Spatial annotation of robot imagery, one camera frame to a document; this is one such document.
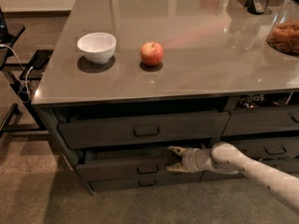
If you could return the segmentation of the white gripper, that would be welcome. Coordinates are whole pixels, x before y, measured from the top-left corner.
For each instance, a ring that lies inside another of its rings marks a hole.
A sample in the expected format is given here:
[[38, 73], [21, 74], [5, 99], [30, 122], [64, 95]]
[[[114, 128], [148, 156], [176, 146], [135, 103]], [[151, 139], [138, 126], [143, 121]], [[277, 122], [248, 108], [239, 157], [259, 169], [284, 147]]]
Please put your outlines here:
[[168, 147], [168, 150], [182, 156], [181, 163], [177, 162], [168, 165], [165, 169], [169, 172], [177, 173], [196, 173], [209, 171], [213, 167], [209, 149]]

